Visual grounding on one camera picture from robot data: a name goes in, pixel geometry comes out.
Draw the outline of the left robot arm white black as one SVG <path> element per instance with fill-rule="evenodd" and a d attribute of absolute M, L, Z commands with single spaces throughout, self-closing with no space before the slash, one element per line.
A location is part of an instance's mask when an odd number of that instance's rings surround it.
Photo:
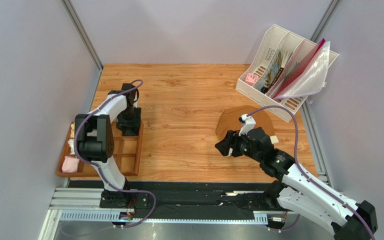
<path fill-rule="evenodd" d="M 124 137 L 138 136 L 142 110 L 137 106 L 140 79 L 124 83 L 120 90 L 111 90 L 103 103 L 86 114 L 78 114 L 74 121 L 74 152 L 77 158 L 91 165 L 104 184 L 103 198 L 129 200 L 126 177 L 118 169 L 114 158 L 115 138 L 112 124 Z"/>

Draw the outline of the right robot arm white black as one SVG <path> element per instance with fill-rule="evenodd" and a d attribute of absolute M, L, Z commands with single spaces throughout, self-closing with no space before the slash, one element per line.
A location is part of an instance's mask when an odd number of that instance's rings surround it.
<path fill-rule="evenodd" d="M 378 229 L 375 207 L 357 202 L 308 172 L 290 154 L 275 148 L 252 116 L 240 116 L 242 128 L 229 130 L 215 144 L 224 157 L 246 156 L 275 181 L 263 193 L 273 209 L 293 211 L 327 230 L 335 240 L 373 240 Z"/>

